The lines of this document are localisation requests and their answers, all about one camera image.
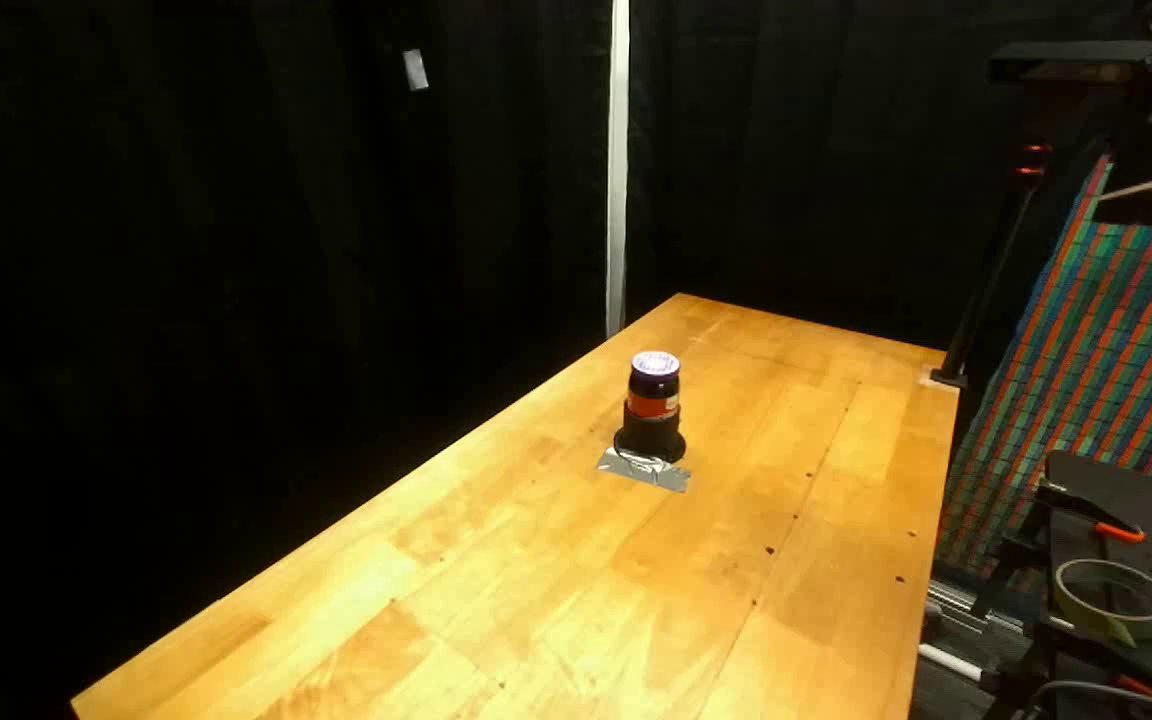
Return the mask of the dark brown upside-down cup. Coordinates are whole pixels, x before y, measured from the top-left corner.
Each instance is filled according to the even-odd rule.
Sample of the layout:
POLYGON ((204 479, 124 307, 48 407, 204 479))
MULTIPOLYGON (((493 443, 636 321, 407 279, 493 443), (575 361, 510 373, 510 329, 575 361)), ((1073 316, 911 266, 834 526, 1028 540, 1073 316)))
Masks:
POLYGON ((615 443, 636 457, 682 457, 681 361, 671 354, 636 354, 629 361, 624 426, 615 443))

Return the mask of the colourful striped cloth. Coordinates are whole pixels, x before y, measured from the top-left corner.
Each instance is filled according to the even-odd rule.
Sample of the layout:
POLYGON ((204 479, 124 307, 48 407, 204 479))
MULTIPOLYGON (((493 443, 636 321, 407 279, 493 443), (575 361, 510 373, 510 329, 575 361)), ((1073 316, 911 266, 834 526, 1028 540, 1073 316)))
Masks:
POLYGON ((986 566, 1049 451, 1152 479, 1152 226, 1095 217, 1109 176, 1098 158, 950 451, 940 566, 986 566))

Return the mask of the white vertical pole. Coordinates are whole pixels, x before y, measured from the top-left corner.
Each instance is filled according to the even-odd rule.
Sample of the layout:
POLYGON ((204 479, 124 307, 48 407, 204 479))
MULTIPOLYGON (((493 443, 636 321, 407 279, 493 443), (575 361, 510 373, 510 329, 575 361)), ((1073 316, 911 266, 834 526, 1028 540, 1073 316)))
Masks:
POLYGON ((602 117, 602 337, 624 329, 629 307, 629 0, 609 0, 609 117, 602 117))

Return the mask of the black clamp with orange tips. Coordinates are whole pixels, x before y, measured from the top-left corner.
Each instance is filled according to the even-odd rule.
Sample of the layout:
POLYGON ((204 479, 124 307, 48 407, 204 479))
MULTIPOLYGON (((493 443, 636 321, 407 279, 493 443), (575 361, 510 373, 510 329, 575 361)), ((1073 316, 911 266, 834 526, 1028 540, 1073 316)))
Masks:
POLYGON ((1033 492, 1033 500, 1049 513, 1073 513, 1073 518, 1082 518, 1092 526, 1092 538, 1098 540, 1114 540, 1114 546, 1144 546, 1146 533, 1109 508, 1098 508, 1095 500, 1064 488, 1064 486, 1038 486, 1033 492))

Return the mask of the small white wall tag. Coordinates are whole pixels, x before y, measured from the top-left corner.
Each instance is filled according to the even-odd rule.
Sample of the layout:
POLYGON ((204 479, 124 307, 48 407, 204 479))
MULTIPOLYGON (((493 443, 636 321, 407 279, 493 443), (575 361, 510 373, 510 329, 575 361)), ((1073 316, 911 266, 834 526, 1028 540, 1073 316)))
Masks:
POLYGON ((399 62, 403 62, 407 90, 411 92, 427 92, 433 83, 427 83, 422 52, 420 48, 403 48, 399 62))

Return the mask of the roll of tape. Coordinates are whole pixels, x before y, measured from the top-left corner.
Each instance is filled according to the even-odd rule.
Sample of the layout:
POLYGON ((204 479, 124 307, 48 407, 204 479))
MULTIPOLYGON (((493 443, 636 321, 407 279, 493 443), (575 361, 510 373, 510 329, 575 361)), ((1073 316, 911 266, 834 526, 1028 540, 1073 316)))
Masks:
POLYGON ((1152 575, 1124 560, 1073 557, 1050 574, 1054 609, 1082 634, 1136 650, 1152 640, 1152 575))

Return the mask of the black stand pole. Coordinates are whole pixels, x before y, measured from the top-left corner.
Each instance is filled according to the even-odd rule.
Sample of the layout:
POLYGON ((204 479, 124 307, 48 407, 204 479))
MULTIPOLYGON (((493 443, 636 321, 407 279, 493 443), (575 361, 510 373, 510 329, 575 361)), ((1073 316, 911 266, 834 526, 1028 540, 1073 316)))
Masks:
POLYGON ((966 386, 966 356, 972 356, 972 343, 982 329, 982 316, 986 316, 986 304, 1004 279, 1004 268, 1012 259, 1012 249, 1015 249, 1015 232, 1033 209, 1033 195, 1035 187, 1044 186, 1049 176, 1049 160, 1050 160, 1050 149, 1044 141, 1024 141, 1006 163, 1006 191, 1000 199, 1000 213, 993 221, 993 237, 986 237, 986 254, 982 254, 982 273, 975 276, 972 283, 972 298, 958 313, 958 324, 950 332, 950 343, 944 354, 944 361, 930 369, 930 381, 937 386, 950 386, 950 390, 963 390, 966 386))

